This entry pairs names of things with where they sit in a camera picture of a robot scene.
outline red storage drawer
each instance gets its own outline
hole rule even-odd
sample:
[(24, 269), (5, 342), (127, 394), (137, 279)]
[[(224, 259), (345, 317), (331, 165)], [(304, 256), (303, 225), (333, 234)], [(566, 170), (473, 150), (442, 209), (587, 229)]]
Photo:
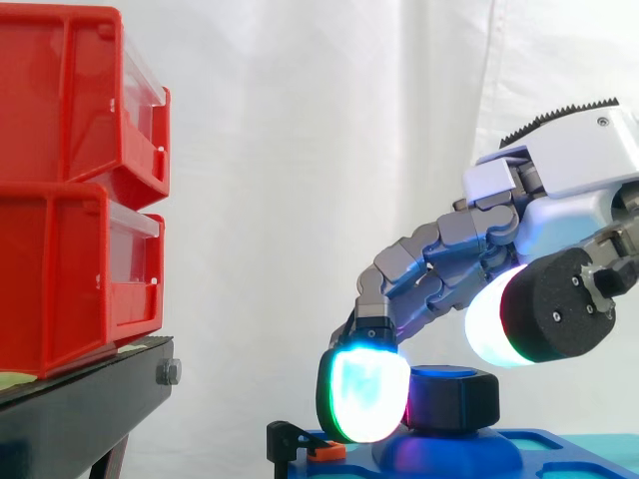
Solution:
[(170, 96), (110, 7), (0, 3), (2, 182), (93, 182), (133, 210), (169, 193)]
[(47, 377), (162, 326), (164, 222), (92, 184), (0, 184), (0, 371)]

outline orange clip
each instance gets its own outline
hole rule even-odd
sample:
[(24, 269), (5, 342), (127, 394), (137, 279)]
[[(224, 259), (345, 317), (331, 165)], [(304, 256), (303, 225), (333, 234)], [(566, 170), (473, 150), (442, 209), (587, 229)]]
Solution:
[(307, 453), (307, 459), (312, 462), (338, 461), (346, 458), (346, 446), (329, 441), (330, 447), (316, 449), (316, 454)]

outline black clip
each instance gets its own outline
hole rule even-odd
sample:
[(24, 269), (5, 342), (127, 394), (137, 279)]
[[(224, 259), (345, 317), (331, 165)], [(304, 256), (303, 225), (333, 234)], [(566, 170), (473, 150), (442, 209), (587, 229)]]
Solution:
[(298, 458), (298, 449), (315, 455), (316, 449), (325, 447), (330, 444), (289, 422), (275, 421), (267, 426), (267, 459), (276, 466), (275, 479), (289, 477), (289, 463)]

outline metal bolt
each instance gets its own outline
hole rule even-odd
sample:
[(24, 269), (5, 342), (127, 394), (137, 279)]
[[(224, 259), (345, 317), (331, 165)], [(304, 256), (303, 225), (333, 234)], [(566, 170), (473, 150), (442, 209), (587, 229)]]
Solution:
[(159, 367), (158, 383), (165, 386), (175, 386), (182, 378), (182, 361), (180, 359), (165, 359)]

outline white curtain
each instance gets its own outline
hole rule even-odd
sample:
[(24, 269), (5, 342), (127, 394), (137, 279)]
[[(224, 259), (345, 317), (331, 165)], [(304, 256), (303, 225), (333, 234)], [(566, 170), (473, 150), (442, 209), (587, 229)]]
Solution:
[[(113, 3), (173, 94), (171, 198), (150, 210), (167, 221), (162, 332), (184, 364), (124, 479), (271, 477), (266, 426), (317, 427), (320, 355), (374, 255), (447, 213), (464, 168), (537, 114), (639, 107), (632, 1)], [(563, 363), (495, 370), (460, 313), (404, 350), (496, 372), (503, 426), (639, 432), (638, 298)]]

